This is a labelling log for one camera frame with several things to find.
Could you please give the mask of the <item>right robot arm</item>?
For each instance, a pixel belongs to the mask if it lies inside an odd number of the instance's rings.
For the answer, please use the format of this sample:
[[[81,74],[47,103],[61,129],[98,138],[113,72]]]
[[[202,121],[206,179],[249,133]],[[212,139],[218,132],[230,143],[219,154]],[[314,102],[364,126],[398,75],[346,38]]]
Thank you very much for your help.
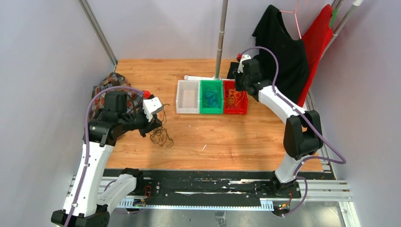
[[[275,170],[275,181],[270,184],[271,193],[283,197],[289,191],[288,183],[296,179],[306,158],[323,146],[319,138],[322,132],[320,116],[316,111],[307,111],[296,105],[270,80],[263,79],[258,61],[248,54],[238,58],[238,62],[234,71],[236,90],[245,91],[267,106],[285,125],[283,146],[286,154]]]

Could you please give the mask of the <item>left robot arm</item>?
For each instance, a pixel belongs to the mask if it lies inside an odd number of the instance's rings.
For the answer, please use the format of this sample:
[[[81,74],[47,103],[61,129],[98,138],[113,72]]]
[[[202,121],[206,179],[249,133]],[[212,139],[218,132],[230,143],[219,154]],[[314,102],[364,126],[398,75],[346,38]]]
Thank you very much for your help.
[[[133,104],[134,100],[127,91],[108,91],[103,107],[87,118],[77,176],[63,208],[52,213],[52,223],[60,227],[105,227],[111,214],[129,194],[141,196],[140,205],[145,206],[151,186],[145,183],[143,172],[138,169],[123,169],[118,178],[99,193],[105,166],[117,140],[135,130],[145,137],[162,126],[157,115],[164,106],[159,98],[146,91],[139,96],[141,101],[129,111],[128,104]]]

